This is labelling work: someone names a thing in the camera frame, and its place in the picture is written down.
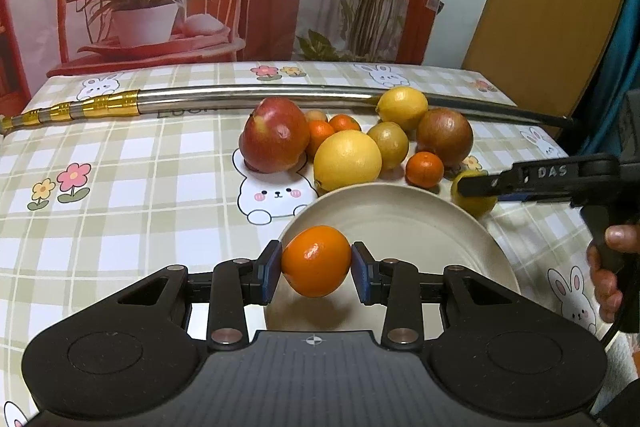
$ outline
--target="tablecloth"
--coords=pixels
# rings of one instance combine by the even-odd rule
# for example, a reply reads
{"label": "tablecloth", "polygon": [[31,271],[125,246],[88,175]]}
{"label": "tablecloth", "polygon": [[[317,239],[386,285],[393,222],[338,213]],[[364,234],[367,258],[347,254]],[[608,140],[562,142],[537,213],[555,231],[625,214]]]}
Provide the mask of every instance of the tablecloth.
{"label": "tablecloth", "polygon": [[[420,66],[274,62],[199,64],[101,76],[56,76],[28,108],[127,89],[210,84],[392,87],[512,102],[482,75]],[[165,112],[20,130],[0,143],[0,403],[36,412],[20,375],[38,332],[170,264],[209,271],[255,258],[318,197],[309,163],[264,176],[242,168],[249,111]],[[356,114],[364,130],[372,114]],[[466,168],[564,155],[541,128],[473,121]],[[404,183],[401,176],[392,179]],[[449,182],[440,195],[449,198]],[[295,188],[273,198],[278,187]],[[265,198],[255,194],[267,190]],[[500,203],[482,223],[523,295],[601,333],[585,249],[590,234],[567,204]],[[195,313],[190,333],[204,329]],[[249,311],[260,327],[260,310]]]}

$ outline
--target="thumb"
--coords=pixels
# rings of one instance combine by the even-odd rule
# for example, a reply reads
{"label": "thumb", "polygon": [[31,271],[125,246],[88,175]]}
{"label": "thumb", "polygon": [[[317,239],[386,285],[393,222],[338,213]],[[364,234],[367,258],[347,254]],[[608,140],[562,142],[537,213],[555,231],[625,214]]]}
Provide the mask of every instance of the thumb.
{"label": "thumb", "polygon": [[638,225],[615,225],[605,232],[607,246],[621,252],[640,251],[640,227]]}

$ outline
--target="metal screw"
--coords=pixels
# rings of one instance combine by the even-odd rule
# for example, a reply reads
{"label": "metal screw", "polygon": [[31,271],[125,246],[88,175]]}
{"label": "metal screw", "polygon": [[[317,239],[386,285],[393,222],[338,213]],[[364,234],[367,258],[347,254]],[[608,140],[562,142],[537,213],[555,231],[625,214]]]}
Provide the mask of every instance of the metal screw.
{"label": "metal screw", "polygon": [[418,332],[411,328],[396,328],[389,331],[386,336],[388,339],[396,344],[411,344],[418,340]]}
{"label": "metal screw", "polygon": [[220,328],[211,333],[211,340],[219,344],[235,344],[242,340],[242,331],[236,328]]}

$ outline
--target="white flower pot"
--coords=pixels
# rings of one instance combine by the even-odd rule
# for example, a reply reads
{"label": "white flower pot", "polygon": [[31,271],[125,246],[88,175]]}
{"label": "white flower pot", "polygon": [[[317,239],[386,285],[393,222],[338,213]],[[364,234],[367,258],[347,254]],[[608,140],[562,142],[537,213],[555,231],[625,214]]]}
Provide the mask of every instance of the white flower pot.
{"label": "white flower pot", "polygon": [[139,10],[120,10],[111,14],[120,45],[124,48],[160,44],[171,38],[178,5],[163,4]]}

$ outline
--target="lemon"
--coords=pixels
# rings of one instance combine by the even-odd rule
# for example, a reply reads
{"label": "lemon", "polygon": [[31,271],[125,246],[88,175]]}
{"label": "lemon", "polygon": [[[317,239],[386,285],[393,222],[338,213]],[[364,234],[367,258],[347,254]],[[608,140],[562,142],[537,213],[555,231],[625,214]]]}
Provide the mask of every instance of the lemon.
{"label": "lemon", "polygon": [[374,125],[367,136],[370,136],[382,154],[382,170],[398,167],[409,152],[409,139],[402,128],[394,122],[382,122]]}
{"label": "lemon", "polygon": [[395,122],[402,130],[412,131],[429,108],[427,97],[407,86],[393,87],[378,100],[376,112],[380,120]]}
{"label": "lemon", "polygon": [[466,178],[469,176],[486,176],[487,173],[484,171],[462,171],[460,174],[456,176],[451,184],[451,201],[455,203],[457,206],[465,210],[476,219],[478,217],[484,216],[488,212],[491,212],[497,203],[498,198],[495,196],[488,196],[485,198],[467,198],[465,196],[460,195],[458,192],[458,182],[462,178]]}
{"label": "lemon", "polygon": [[382,169],[376,142],[361,131],[345,130],[324,140],[314,158],[314,178],[321,190],[368,183]]}

